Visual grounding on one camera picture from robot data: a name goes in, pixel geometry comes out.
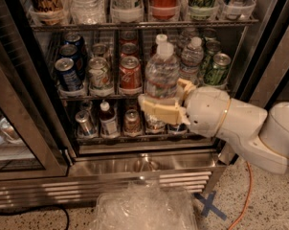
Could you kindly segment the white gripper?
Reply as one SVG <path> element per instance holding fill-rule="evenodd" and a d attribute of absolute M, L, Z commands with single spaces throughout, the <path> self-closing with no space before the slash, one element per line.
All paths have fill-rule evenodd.
<path fill-rule="evenodd" d="M 213 137 L 230 104 L 226 91 L 213 87 L 199 87 L 190 80 L 179 78 L 176 96 L 185 101 L 182 107 L 177 98 L 154 99 L 146 94 L 138 96 L 141 111 L 170 125 L 188 125 L 190 132 Z"/>

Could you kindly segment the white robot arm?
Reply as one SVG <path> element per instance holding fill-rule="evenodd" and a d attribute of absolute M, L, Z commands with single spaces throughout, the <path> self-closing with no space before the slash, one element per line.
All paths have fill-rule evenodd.
<path fill-rule="evenodd" d="M 178 80 L 178 92 L 167 99 L 138 97 L 146 114 L 169 125 L 184 124 L 198 135 L 227 142 L 249 163 L 276 174 L 289 173 L 289 102 L 265 110 L 210 86 Z"/>

